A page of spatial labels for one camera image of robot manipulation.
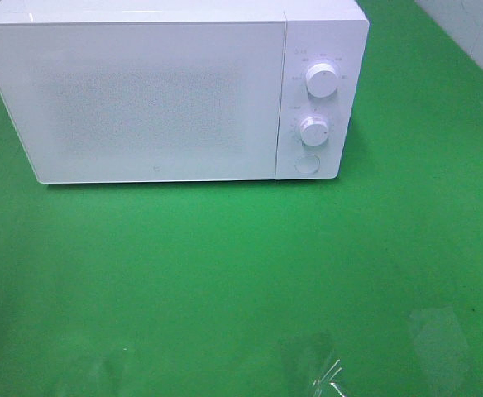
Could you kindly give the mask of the white microwave door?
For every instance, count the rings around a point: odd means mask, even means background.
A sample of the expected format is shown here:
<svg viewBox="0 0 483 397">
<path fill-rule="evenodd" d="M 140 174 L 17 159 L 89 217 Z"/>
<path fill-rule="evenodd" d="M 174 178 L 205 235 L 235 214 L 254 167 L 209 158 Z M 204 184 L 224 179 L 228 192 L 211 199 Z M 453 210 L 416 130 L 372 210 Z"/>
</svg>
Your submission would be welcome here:
<svg viewBox="0 0 483 397">
<path fill-rule="evenodd" d="M 285 24 L 0 26 L 0 94 L 43 184 L 271 179 Z"/>
</svg>

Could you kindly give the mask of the white microwave oven body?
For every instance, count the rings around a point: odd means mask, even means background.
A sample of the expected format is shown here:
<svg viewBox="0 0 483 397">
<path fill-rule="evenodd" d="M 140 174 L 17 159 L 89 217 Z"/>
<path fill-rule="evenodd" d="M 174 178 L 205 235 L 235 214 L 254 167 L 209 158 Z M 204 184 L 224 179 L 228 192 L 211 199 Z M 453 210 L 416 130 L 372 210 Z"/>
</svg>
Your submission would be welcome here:
<svg viewBox="0 0 483 397">
<path fill-rule="evenodd" d="M 353 1 L 0 1 L 0 26 L 97 23 L 285 24 L 280 115 L 271 179 L 332 179 L 337 176 L 361 71 L 369 22 Z M 329 60 L 337 66 L 337 90 L 329 97 L 308 93 L 308 68 Z M 299 125 L 307 117 L 330 125 L 320 146 L 306 146 Z M 296 160 L 320 159 L 311 175 L 295 169 Z M 269 180 L 269 179 L 236 179 Z"/>
</svg>

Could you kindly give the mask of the white microwave knob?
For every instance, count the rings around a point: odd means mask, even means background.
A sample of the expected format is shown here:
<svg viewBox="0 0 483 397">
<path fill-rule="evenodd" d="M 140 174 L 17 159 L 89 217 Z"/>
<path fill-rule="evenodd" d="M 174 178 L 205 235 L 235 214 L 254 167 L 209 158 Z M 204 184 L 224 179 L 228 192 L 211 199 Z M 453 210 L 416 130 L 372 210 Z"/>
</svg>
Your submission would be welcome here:
<svg viewBox="0 0 483 397">
<path fill-rule="evenodd" d="M 337 66 L 329 60 L 321 60 L 311 65 L 305 74 L 308 93 L 315 98 L 331 96 L 338 86 Z"/>
<path fill-rule="evenodd" d="M 320 116 L 307 117 L 299 125 L 300 138 L 306 146 L 322 145 L 328 139 L 329 131 L 329 122 Z"/>
</svg>

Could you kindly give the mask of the round white door release button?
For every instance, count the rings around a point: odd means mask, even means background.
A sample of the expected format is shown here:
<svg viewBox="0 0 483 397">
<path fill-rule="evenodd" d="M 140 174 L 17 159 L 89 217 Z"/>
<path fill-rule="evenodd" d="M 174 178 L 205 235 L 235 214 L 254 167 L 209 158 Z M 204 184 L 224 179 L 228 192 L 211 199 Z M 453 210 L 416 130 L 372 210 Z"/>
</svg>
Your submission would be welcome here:
<svg viewBox="0 0 483 397">
<path fill-rule="evenodd" d="M 295 162 L 295 169 L 303 175 L 316 173 L 320 167 L 320 159 L 316 155 L 307 154 L 300 156 Z"/>
</svg>

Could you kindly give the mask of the clear tape strip on table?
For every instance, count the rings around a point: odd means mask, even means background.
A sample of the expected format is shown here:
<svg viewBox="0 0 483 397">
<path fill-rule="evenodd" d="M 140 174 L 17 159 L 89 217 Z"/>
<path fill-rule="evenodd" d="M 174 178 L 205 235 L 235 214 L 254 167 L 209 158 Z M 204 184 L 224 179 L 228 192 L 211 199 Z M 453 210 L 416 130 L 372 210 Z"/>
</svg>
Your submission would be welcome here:
<svg viewBox="0 0 483 397">
<path fill-rule="evenodd" d="M 347 393 L 337 379 L 341 371 L 341 360 L 337 359 L 312 383 L 309 395 L 312 397 L 346 397 Z"/>
</svg>

